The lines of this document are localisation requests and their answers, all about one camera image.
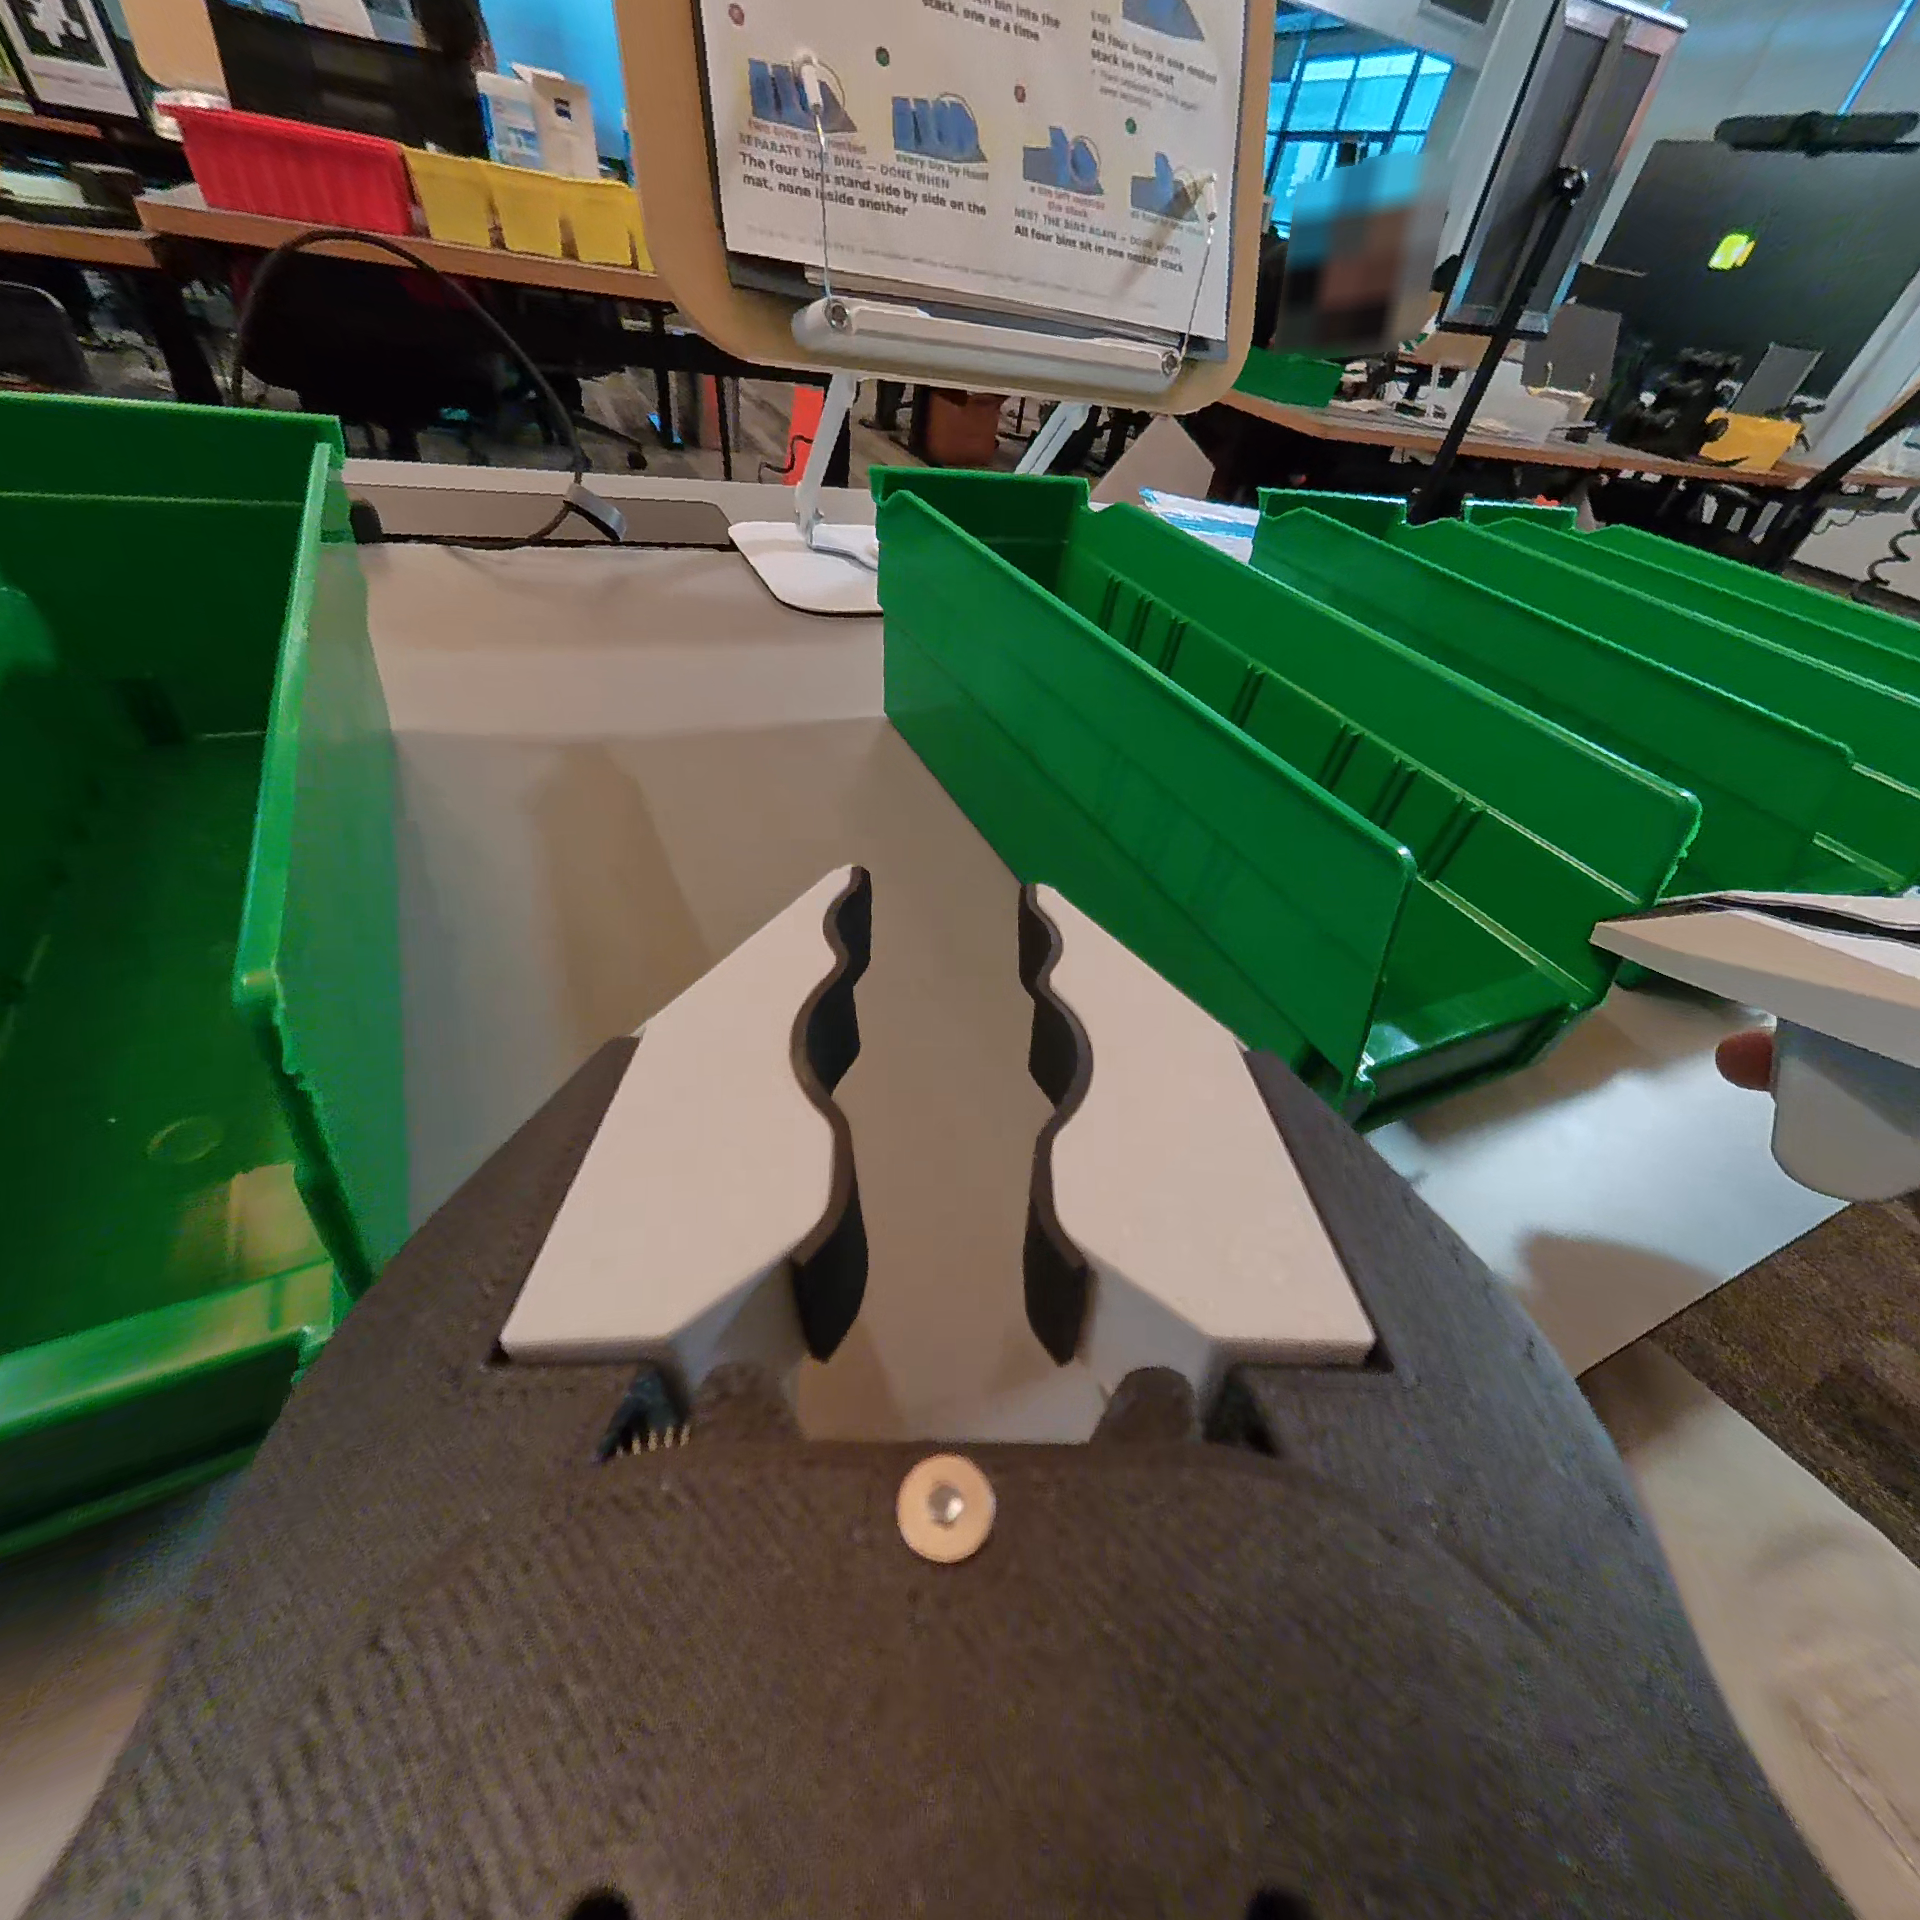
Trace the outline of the grey desk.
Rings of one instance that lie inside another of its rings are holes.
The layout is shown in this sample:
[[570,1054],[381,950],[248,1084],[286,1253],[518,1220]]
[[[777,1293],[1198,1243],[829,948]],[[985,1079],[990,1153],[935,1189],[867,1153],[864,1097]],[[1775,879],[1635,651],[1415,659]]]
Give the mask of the grey desk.
[[[1566,1366],[1279,1054],[1238,1037],[1371,1357],[1106,1396],[1043,1350],[1034,882],[623,563],[719,706],[550,649],[586,734],[530,833],[567,956],[664,948],[295,1389],[31,1916],[1848,1916]],[[847,1342],[509,1359],[638,1030],[842,866]]]

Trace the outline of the green plastic bin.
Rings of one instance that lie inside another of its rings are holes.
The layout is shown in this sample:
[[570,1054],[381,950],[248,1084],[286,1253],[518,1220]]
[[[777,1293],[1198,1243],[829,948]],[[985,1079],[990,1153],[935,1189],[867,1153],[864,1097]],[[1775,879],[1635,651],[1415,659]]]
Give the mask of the green plastic bin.
[[1088,484],[875,469],[888,721],[1046,882],[1359,1126],[1611,990],[1686,786]]
[[1704,897],[1803,891],[1817,828],[1854,771],[1850,753],[1766,708],[1643,660],[1487,583],[1473,566],[1493,545],[1467,521],[1545,509],[1501,508],[1490,519],[1408,521],[1387,497],[1265,489],[1254,565],[1511,705],[1688,789],[1698,828],[1667,891]]
[[1506,514],[1467,521],[1493,545],[1473,566],[1521,602],[1627,653],[1718,689],[1853,756],[1815,829],[1803,891],[1902,894],[1919,874],[1915,663],[1833,626],[1811,587],[1743,587],[1741,565],[1661,535],[1614,525],[1560,531]]
[[250,1459],[410,1233],[334,421],[3,402],[3,1555]]

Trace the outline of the computer monitor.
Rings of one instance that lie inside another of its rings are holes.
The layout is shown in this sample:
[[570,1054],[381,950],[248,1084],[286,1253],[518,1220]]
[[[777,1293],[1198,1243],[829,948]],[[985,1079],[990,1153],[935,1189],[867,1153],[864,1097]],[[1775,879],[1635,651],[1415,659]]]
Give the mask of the computer monitor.
[[1459,149],[1441,329],[1489,337],[1515,293],[1543,339],[1690,22],[1637,3],[1510,4]]
[[1741,114],[1663,138],[1571,297],[1654,365],[1814,351],[1827,395],[1919,270],[1915,111]]

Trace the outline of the red plastic bin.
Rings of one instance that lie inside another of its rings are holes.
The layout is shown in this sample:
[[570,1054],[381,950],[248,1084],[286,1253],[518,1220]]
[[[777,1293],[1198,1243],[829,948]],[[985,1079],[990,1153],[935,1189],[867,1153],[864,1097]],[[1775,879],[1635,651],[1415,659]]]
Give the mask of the red plastic bin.
[[210,209],[408,236],[415,188],[400,145],[234,107],[177,105],[184,154]]

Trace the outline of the black and white tag sign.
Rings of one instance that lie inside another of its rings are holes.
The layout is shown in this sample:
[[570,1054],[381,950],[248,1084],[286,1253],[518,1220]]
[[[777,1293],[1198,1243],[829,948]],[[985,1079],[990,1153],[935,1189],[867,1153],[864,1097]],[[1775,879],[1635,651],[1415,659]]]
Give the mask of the black and white tag sign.
[[137,93],[96,3],[3,3],[7,59],[35,111],[135,123]]

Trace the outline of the instruction sheet on stand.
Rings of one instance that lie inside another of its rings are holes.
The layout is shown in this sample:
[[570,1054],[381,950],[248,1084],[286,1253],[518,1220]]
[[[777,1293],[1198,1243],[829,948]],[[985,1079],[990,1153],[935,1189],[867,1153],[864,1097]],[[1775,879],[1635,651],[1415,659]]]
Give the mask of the instruction sheet on stand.
[[826,517],[832,449],[867,379],[1051,402],[1019,473],[1050,469],[1093,409],[1177,417],[1227,395],[1256,329],[1265,99],[1279,10],[1271,3],[1223,4],[1248,4],[1251,13],[1233,191],[1231,331],[1213,351],[923,294],[851,293],[831,283],[821,293],[777,287],[743,273],[719,222],[697,4],[615,7],[643,225],[679,310],[738,361],[826,379],[823,418],[795,487],[799,500],[784,509],[755,509],[729,525],[735,551],[782,606],[832,618],[880,611],[879,533]]

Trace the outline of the long wooden workbench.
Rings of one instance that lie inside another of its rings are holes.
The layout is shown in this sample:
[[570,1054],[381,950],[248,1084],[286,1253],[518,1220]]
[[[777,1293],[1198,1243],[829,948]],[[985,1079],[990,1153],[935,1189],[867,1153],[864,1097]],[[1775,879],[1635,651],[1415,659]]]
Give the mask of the long wooden workbench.
[[[59,227],[3,218],[3,252],[51,257],[109,270],[184,273],[185,247],[269,254],[312,228],[246,210],[208,209],[195,188],[168,190],[135,202],[137,227]],[[400,265],[392,249],[453,279],[536,285],[554,293],[611,297],[643,305],[675,305],[669,281],[637,267],[536,257],[501,247],[461,247],[427,236],[394,238],[350,231],[329,243],[334,252],[375,265]]]

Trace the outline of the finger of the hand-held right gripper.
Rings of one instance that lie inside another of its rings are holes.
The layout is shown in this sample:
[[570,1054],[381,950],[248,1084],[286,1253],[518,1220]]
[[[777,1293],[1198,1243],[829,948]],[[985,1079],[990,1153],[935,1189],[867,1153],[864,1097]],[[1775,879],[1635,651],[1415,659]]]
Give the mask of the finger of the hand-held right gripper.
[[1823,929],[1865,939],[1915,939],[1919,897],[1815,897],[1721,891],[1679,897],[1658,905],[1661,919],[1750,914],[1799,929]]
[[1919,1189],[1919,916],[1911,905],[1654,905],[1597,948],[1775,1021],[1769,1149],[1843,1203]]

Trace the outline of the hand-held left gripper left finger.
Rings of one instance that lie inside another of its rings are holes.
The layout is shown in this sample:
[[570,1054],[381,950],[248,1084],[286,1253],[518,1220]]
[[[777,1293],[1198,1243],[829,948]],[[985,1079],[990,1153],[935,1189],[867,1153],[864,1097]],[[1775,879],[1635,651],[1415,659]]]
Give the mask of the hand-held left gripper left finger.
[[638,1030],[498,1343],[515,1362],[750,1362],[847,1342],[870,1238],[849,1115],[873,878],[842,866]]

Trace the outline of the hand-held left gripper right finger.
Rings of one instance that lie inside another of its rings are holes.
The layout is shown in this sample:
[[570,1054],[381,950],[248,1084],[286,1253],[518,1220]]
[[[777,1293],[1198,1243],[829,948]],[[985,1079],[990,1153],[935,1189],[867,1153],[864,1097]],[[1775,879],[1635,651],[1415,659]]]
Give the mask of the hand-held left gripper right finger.
[[1102,1395],[1163,1369],[1214,1396],[1241,1365],[1377,1348],[1248,1050],[1059,890],[1017,909],[1027,1067],[1051,1111],[1024,1223],[1024,1313]]

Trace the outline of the white and blue paper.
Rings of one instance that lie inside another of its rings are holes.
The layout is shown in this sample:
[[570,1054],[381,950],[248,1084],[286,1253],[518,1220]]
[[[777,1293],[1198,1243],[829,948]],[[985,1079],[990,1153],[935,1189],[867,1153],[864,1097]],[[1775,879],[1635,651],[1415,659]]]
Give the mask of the white and blue paper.
[[1251,565],[1256,554],[1261,508],[1184,497],[1160,487],[1143,487],[1138,503],[1168,529],[1184,533],[1201,545]]

